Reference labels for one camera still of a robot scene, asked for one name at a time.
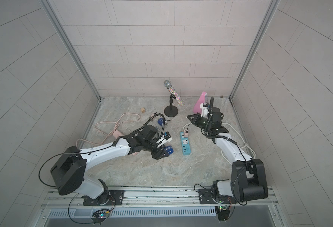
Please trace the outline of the pink USB charger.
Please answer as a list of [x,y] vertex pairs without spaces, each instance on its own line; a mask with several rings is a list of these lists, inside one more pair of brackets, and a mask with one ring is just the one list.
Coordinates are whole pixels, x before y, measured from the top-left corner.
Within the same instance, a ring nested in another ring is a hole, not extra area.
[[188,138],[189,133],[188,133],[188,130],[187,130],[187,129],[185,129],[185,130],[183,131],[183,136],[184,136],[184,138]]

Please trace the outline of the teal power strip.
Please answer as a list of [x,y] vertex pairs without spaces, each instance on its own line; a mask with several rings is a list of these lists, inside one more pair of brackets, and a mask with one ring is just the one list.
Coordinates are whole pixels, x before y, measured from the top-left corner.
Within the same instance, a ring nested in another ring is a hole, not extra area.
[[191,147],[189,143],[189,138],[184,136],[183,132],[180,132],[180,138],[181,138],[181,145],[182,145],[182,154],[184,156],[191,154]]

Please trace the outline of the pink power strip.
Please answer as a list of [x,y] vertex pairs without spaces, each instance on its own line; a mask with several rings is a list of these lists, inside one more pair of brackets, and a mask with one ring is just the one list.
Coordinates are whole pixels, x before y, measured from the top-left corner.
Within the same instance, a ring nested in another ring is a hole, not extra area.
[[119,137],[123,137],[124,135],[119,130],[114,130],[113,136],[117,139]]

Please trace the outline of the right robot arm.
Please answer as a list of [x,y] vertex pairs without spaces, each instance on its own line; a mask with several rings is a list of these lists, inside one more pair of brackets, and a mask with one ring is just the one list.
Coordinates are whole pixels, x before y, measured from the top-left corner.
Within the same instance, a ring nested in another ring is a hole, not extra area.
[[269,191],[264,163],[245,153],[232,139],[229,131],[222,126],[223,114],[220,109],[213,107],[207,117],[196,113],[187,118],[221,149],[232,165],[231,179],[214,181],[211,186],[214,202],[245,205],[248,201],[266,199]]

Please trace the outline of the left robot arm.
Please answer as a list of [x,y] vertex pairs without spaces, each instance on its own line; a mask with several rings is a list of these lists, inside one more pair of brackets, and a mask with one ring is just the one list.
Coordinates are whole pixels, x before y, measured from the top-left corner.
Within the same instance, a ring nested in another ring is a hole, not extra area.
[[112,195],[103,180],[95,180],[87,175],[89,169],[142,150],[150,152],[155,160],[169,157],[165,144],[171,141],[169,132],[164,129],[158,131],[146,122],[130,134],[119,136],[112,143],[86,149],[69,147],[64,153],[58,154],[59,159],[50,169],[54,188],[61,196],[81,194],[85,205],[104,205],[111,201]]

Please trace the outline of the pink metronome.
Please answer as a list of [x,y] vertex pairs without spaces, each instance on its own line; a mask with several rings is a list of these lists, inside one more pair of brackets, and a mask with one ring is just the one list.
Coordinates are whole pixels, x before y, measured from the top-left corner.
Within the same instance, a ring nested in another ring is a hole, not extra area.
[[206,103],[206,102],[207,102],[207,93],[206,92],[202,92],[199,100],[197,101],[197,103],[193,107],[193,113],[194,114],[200,113],[200,115],[201,115],[200,104],[203,104],[203,103]]

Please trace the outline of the black microphone stand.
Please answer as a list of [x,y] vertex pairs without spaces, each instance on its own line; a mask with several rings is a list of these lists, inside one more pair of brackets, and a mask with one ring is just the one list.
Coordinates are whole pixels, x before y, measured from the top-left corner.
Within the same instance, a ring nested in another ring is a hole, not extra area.
[[171,94],[169,98],[169,105],[164,109],[164,114],[167,117],[175,117],[178,115],[178,108],[173,105],[174,99],[176,99],[176,96]]

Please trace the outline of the glitter microphone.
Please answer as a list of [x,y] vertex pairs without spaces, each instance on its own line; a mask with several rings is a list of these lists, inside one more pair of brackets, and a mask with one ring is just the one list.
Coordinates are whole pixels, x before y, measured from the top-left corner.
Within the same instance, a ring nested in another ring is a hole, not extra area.
[[183,107],[184,106],[184,102],[181,99],[181,97],[178,95],[178,93],[176,92],[176,90],[174,89],[172,83],[170,80],[165,80],[164,81],[164,86],[168,89],[168,91],[170,92],[170,94],[175,96],[175,99],[177,101],[177,103],[179,104],[179,106]]

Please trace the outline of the right circuit board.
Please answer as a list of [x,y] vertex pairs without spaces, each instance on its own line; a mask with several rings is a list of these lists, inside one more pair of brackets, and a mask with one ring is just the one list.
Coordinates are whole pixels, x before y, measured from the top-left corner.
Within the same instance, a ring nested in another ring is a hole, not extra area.
[[219,221],[226,222],[230,217],[230,209],[227,206],[216,206],[215,213]]

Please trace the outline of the circuit board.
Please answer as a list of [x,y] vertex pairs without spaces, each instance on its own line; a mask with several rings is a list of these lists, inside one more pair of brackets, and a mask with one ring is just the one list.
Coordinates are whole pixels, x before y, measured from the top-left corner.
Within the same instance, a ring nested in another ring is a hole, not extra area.
[[230,217],[230,209],[227,206],[216,206],[215,213],[219,221],[226,222]]
[[109,218],[110,216],[110,211],[109,209],[101,209],[98,211],[95,211],[92,214],[92,221],[94,223],[102,223],[103,221],[105,221],[107,218]]

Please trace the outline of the left circuit board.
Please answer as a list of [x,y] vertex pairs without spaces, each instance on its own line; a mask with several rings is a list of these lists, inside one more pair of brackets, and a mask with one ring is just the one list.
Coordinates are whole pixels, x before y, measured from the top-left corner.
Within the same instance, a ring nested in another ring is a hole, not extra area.
[[98,211],[95,211],[92,214],[92,221],[94,223],[102,223],[103,221],[105,221],[107,218],[109,218],[110,216],[110,211],[109,209],[101,209]]

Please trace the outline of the aluminium mounting rail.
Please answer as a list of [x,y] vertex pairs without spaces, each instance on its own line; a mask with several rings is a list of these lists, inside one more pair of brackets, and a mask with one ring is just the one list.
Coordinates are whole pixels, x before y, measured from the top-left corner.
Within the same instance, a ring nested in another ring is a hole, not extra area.
[[41,208],[138,208],[138,207],[195,207],[238,205],[226,200],[217,203],[212,199],[211,190],[203,193],[199,186],[111,186],[113,201],[103,205],[83,205],[81,194],[71,193],[61,196],[57,190],[50,189],[42,202]]

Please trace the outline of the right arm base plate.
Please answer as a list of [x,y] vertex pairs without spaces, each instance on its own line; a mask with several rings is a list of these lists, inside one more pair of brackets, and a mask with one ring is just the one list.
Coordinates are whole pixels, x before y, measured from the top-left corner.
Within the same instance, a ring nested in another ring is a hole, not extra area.
[[216,190],[200,188],[196,192],[199,194],[200,204],[236,204],[231,195],[220,195]]

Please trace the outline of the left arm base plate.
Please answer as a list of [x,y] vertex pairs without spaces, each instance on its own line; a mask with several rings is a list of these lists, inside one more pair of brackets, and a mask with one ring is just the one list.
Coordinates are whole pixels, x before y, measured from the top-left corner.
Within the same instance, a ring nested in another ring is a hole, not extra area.
[[124,190],[110,190],[109,192],[104,192],[96,199],[92,199],[89,196],[83,195],[81,198],[84,200],[84,206],[103,206],[103,205],[122,205]]

